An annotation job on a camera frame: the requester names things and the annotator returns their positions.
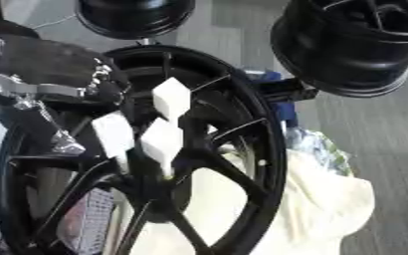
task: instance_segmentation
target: gray carpet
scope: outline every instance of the gray carpet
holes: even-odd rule
[[[9,17],[30,26],[74,13],[73,0],[8,2]],[[159,40],[210,53],[237,67],[282,71],[269,47],[269,31],[286,2],[197,0],[191,20]],[[40,33],[98,51],[133,44],[94,35],[76,19],[42,28]],[[323,131],[350,152],[358,176],[375,187],[374,216],[363,230],[345,239],[342,254],[408,255],[408,82],[399,91],[373,100],[321,94],[316,101],[299,104],[299,111],[303,126]]]

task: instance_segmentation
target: foil-wrapped object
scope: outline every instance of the foil-wrapped object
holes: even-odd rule
[[[4,42],[0,39],[0,57]],[[71,88],[68,86],[59,86],[52,84],[29,85],[23,82],[19,77],[9,77],[0,74],[0,95],[16,101],[14,108],[19,111],[36,111],[37,118],[44,120],[44,123],[55,131],[52,137],[47,137],[48,143],[52,145],[52,151],[55,153],[80,155],[86,149],[79,144],[67,130],[60,127],[52,114],[47,110],[42,101],[35,100],[39,94],[54,94],[69,97],[82,98],[86,89]]]

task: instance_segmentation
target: white cube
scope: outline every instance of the white cube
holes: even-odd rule
[[[191,107],[191,91],[175,78],[170,78],[154,88],[154,107],[171,123],[177,124],[178,119]]]
[[[133,129],[120,111],[93,120],[92,126],[108,158],[134,148]]]
[[[183,130],[158,118],[142,135],[140,143],[144,153],[159,162],[164,176],[171,178],[173,176],[171,162],[184,145]]]

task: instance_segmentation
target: rim lip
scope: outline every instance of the rim lip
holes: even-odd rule
[[[134,33],[128,33],[124,31],[111,32],[110,30],[101,28],[93,24],[88,19],[86,19],[84,15],[82,15],[82,12],[81,12],[82,7],[81,7],[80,1],[78,1],[76,4],[76,17],[86,28],[92,30],[93,32],[99,35],[109,37],[109,38],[119,39],[119,40],[140,40],[140,39],[145,39],[145,38],[161,36],[161,35],[167,34],[179,28],[183,23],[185,23],[191,17],[195,9],[195,6],[196,6],[195,0],[191,0],[190,6],[186,9],[184,14],[179,16],[178,18],[173,19],[173,20],[167,20],[168,22],[161,26],[156,26],[151,29],[142,30],[139,32],[134,32]]]
[[[247,228],[244,226],[241,229],[238,229],[238,232],[241,232],[241,230],[246,230],[248,229],[249,231],[244,231],[244,234],[242,238],[239,238],[239,236],[236,236],[237,240],[230,240],[231,245],[223,246],[225,237],[227,235],[230,235],[234,231],[234,227],[240,222],[240,221],[245,221],[246,219],[243,218],[243,215],[245,215],[246,210],[248,208],[248,204],[245,205],[245,208],[243,209],[242,214],[238,217],[236,222],[232,225],[231,229],[221,238],[217,243],[215,243],[212,246],[212,249],[214,249],[215,254],[232,254],[232,255],[237,255],[237,254],[248,254],[252,249],[258,244],[258,242],[262,239],[264,234],[266,234],[267,230],[269,229],[272,221],[274,220],[274,217],[278,211],[284,188],[285,188],[285,182],[286,182],[286,176],[287,176],[287,156],[286,156],[286,146],[285,146],[285,140],[283,137],[283,134],[281,133],[281,126],[278,125],[278,121],[276,120],[275,115],[272,114],[271,109],[269,108],[269,105],[267,102],[261,97],[261,95],[255,90],[253,87],[250,86],[243,86],[243,85],[250,85],[252,84],[252,81],[247,78],[245,74],[242,74],[241,71],[236,70],[232,66],[228,65],[227,63],[218,60],[208,54],[200,53],[197,51],[185,49],[185,48],[180,48],[180,47],[171,47],[171,46],[141,46],[141,47],[129,47],[129,48],[123,48],[123,49],[117,49],[114,51],[111,51],[108,53],[109,54],[114,54],[114,53],[121,53],[121,51],[128,51],[128,50],[158,50],[158,51],[166,51],[166,50],[174,50],[174,51],[187,51],[189,54],[192,54],[194,56],[197,56],[198,58],[203,58],[207,59],[207,62],[214,62],[217,65],[220,65],[221,68],[225,68],[226,71],[228,71],[233,77],[234,84],[237,85],[237,90],[239,90],[238,94],[242,92],[244,95],[248,98],[251,99],[251,102],[248,102],[248,104],[254,105],[257,108],[258,114],[261,114],[265,116],[269,124],[267,125],[268,127],[268,135],[270,139],[270,145],[269,148],[271,149],[272,152],[270,152],[270,158],[272,161],[272,169],[275,169],[273,173],[270,173],[271,175],[275,176],[274,180],[271,180],[274,185],[274,190],[269,192],[269,195],[265,198],[264,203],[268,204],[270,206],[262,206],[261,209],[257,208],[259,210],[256,212],[254,216],[251,215],[250,219],[253,224],[252,228]],[[3,192],[2,188],[4,188],[4,185],[2,185],[2,182],[7,181],[7,177],[11,176],[11,167],[7,167],[6,163],[6,158],[5,156],[8,155],[6,152],[12,152],[12,149],[16,148],[14,147],[17,146],[17,144],[12,144],[10,141],[11,138],[13,138],[14,135],[16,134],[15,129],[10,129],[8,131],[8,134],[6,138],[3,141],[3,145],[1,147],[0,152],[0,197]],[[20,227],[19,224],[23,222],[14,222],[13,219],[10,218],[10,216],[13,215],[12,211],[4,211],[2,208],[2,203],[5,201],[0,201],[0,230],[4,236],[4,239],[6,243],[9,245],[11,250],[13,252],[16,252],[17,254],[25,254],[25,246],[23,246],[23,243],[19,243],[19,240],[17,238],[17,232],[14,231],[16,230],[17,227]],[[43,251],[39,251],[37,254],[45,254]]]
[[[392,36],[392,37],[403,37],[405,40],[408,40],[408,32],[392,32],[392,31],[385,31],[385,30],[378,30],[375,28],[363,28],[360,27],[356,24],[352,24],[350,22],[344,22],[338,18],[335,18],[332,14],[327,13],[326,11],[324,11],[319,5],[317,5],[316,3],[313,2],[313,0],[293,0],[293,1],[305,1],[308,3],[308,5],[311,7],[311,9],[313,11],[315,11],[318,15],[318,17],[320,19],[322,19],[323,21],[325,21],[326,23],[328,23],[329,25],[332,26],[341,26],[343,29],[342,31],[344,31],[344,28],[348,28],[349,31],[355,31],[357,33],[369,33],[371,35],[377,36],[377,37],[382,37],[382,36]]]

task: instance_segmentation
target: blue object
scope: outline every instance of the blue object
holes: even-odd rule
[[[267,70],[264,75],[259,76],[256,83],[277,82],[282,79],[282,74]],[[286,122],[288,128],[299,126],[296,105],[294,103],[276,103],[276,115],[280,122]]]

